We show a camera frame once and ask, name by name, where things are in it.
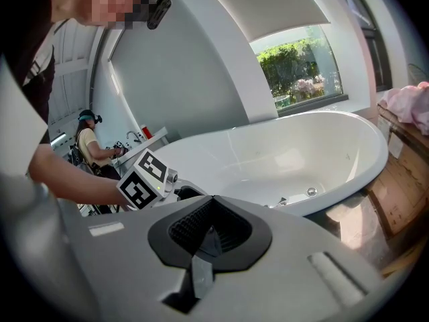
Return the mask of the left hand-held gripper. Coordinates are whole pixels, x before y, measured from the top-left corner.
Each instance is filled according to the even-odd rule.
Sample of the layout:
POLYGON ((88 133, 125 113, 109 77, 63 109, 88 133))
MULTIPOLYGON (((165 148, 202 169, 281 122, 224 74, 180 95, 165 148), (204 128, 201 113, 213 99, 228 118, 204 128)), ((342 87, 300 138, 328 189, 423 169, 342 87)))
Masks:
POLYGON ((139 155, 122 176, 117 188, 133 210, 153 208, 205 195, 202 189, 180 179, 177 171, 149 149, 139 155))

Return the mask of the white bathtub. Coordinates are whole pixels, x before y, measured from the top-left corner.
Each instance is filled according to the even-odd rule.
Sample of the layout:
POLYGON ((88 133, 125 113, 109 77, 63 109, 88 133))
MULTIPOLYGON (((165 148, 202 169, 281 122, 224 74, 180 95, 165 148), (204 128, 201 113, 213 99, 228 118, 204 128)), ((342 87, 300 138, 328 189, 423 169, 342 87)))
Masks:
POLYGON ((156 154, 205 193, 307 216, 376 179, 387 142, 370 121, 311 111, 184 138, 156 154))

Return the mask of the person's black printed t-shirt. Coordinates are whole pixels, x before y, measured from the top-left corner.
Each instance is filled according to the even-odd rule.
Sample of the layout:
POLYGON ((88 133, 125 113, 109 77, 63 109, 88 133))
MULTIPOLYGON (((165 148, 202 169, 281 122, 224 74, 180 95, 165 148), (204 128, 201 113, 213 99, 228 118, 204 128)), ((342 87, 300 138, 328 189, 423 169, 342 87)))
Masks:
POLYGON ((53 26, 51 16, 51 0, 0 0, 0 53, 22 93, 46 123, 55 59, 50 54, 44 68, 34 64, 34 58, 53 26))

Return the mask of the white vanity cabinet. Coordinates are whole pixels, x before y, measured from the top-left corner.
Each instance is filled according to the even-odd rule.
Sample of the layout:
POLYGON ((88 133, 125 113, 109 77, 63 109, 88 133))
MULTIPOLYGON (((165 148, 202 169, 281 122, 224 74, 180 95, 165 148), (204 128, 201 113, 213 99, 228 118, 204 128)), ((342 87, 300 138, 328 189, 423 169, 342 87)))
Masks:
POLYGON ((163 127, 159 131, 155 132, 152 138, 144 140, 140 145, 132 148, 130 151, 116 160, 114 167, 119 176, 123 177, 125 175, 125 173, 130 169, 130 167, 140 157, 141 153, 145 149, 150 149, 152 152, 155 152, 156 150, 167 146, 169 144, 167 135, 167 128, 163 127))

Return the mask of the dark window frame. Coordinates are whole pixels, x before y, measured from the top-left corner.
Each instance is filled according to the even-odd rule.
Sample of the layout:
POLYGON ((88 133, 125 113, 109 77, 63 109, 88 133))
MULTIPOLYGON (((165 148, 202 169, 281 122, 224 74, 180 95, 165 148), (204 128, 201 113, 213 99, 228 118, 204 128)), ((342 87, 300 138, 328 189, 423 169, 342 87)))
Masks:
POLYGON ((386 91, 392 88, 391 69, 387 50, 377 29, 362 29, 373 63, 376 91, 386 91))

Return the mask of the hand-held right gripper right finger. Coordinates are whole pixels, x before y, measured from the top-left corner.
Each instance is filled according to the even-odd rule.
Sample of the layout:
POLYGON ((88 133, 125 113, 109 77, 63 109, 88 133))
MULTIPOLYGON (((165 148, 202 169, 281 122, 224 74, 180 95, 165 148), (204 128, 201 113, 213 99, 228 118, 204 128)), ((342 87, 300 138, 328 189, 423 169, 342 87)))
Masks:
POLYGON ((318 322, 382 283, 356 251, 314 222, 228 198, 270 227, 268 251, 247 271, 218 274, 200 302, 203 322, 318 322))

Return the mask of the garden window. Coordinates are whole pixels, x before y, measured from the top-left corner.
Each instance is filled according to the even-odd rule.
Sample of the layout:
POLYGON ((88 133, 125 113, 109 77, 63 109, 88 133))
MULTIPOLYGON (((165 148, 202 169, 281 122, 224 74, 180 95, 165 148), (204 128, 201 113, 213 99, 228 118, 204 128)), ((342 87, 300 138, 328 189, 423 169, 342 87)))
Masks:
POLYGON ((343 94, 336 58, 321 26, 278 32, 250 45, 277 111, 343 94))

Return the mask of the pink cloth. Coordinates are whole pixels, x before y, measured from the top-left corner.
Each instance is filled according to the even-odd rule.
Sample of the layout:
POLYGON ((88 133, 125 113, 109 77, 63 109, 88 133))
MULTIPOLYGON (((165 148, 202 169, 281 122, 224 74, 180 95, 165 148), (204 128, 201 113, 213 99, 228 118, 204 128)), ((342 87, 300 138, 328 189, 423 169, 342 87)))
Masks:
POLYGON ((429 136, 429 82, 390 89, 379 104, 393 113, 400 123, 412 123, 423 136, 429 136))

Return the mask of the plain cardboard box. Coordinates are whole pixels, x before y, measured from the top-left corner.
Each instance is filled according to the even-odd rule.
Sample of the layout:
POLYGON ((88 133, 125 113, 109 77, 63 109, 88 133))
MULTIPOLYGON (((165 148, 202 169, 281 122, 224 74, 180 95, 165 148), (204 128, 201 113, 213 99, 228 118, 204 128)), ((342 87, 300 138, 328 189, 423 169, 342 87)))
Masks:
POLYGON ((429 210, 429 136, 412 123, 378 106, 377 127, 387 141, 381 174, 366 187, 387 238, 409 227, 429 210))

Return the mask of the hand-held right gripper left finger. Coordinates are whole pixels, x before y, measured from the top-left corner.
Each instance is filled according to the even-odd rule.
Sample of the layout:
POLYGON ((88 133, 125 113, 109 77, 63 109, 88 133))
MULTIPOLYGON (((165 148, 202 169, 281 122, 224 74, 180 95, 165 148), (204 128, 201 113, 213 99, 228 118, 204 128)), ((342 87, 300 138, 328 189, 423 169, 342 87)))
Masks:
POLYGON ((210 197, 135 212, 82 217, 60 200, 66 236, 97 301, 103 322, 213 322, 211 303, 192 295, 192 251, 181 246, 188 227, 172 227, 210 197))

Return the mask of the person's left forearm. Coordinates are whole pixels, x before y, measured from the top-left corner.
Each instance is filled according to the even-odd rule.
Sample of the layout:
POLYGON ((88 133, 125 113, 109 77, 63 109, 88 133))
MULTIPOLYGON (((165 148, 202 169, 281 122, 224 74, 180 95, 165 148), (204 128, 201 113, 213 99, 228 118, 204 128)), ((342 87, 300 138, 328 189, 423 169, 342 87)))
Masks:
POLYGON ((117 181, 89 174, 57 156, 49 144, 40 144, 29 164, 32 180, 45 184, 53 194, 78 204, 120 205, 128 201, 117 189, 117 181))

